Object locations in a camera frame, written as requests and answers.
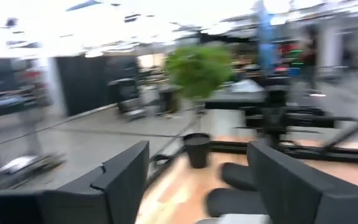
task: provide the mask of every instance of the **black partition wall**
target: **black partition wall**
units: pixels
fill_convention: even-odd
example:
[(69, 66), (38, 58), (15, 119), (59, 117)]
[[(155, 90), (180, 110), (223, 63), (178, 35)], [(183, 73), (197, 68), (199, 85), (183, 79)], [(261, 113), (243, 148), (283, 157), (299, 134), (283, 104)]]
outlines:
[(117, 103), (108, 83), (135, 78), (139, 72), (136, 56), (86, 58), (57, 57), (57, 67), (66, 102), (67, 116)]

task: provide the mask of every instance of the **concrete floor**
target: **concrete floor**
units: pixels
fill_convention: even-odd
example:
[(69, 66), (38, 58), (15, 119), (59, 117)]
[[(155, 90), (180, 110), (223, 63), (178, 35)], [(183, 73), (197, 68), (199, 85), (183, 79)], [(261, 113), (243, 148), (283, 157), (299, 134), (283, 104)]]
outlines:
[[(302, 89), (302, 83), (296, 84)], [(358, 118), (358, 77), (341, 86), (320, 83), (325, 97), (314, 100), (336, 116)], [(210, 133), (212, 136), (250, 136), (253, 131), (238, 130), (241, 124), (239, 111), (210, 110), (203, 116), (200, 125), (191, 125), (193, 115), (185, 109), (174, 118), (157, 116), (128, 123), (117, 116), (115, 108), (93, 113), (69, 122), (46, 113), (46, 119), (37, 125), (38, 138), (44, 152), (58, 152), (65, 155), (67, 162), (59, 169), (40, 176), (23, 189), (54, 189), (85, 174), (102, 162), (126, 150), (131, 145), (150, 141), (150, 156), (157, 152), (173, 154), (180, 146), (180, 138), (193, 131)], [(21, 155), (27, 149), (25, 132), (20, 128), (18, 115), (0, 118), (0, 166)], [(346, 129), (354, 123), (341, 124)], [(320, 134), (293, 133), (293, 139), (327, 140), (341, 132), (341, 129), (303, 128)]]

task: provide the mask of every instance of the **person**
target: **person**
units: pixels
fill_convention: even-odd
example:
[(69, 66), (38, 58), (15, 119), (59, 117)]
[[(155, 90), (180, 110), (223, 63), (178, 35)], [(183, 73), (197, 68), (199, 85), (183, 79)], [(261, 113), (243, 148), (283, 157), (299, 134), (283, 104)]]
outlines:
[(316, 86), (316, 61), (317, 61), (317, 35), (314, 28), (308, 29), (308, 40), (303, 50), (302, 77), (309, 85), (311, 93), (317, 92)]

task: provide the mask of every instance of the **potted plant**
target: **potted plant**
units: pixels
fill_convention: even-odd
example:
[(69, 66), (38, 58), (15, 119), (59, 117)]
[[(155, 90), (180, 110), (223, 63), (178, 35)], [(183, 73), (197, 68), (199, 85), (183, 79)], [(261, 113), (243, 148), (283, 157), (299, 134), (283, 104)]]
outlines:
[[(219, 46), (178, 48), (166, 59), (164, 70), (170, 81), (181, 88), (181, 94), (194, 103), (196, 117), (200, 116), (202, 99), (211, 96), (232, 76), (230, 53)], [(205, 133), (183, 137), (192, 167), (206, 167), (210, 142)]]

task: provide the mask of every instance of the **green plant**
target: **green plant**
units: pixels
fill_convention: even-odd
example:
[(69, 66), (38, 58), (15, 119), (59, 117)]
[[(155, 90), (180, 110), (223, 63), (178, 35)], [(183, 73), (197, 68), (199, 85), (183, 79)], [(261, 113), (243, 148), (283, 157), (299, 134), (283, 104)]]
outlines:
[(192, 100), (207, 98), (232, 75), (230, 53), (223, 47), (181, 47), (168, 56), (164, 70)]

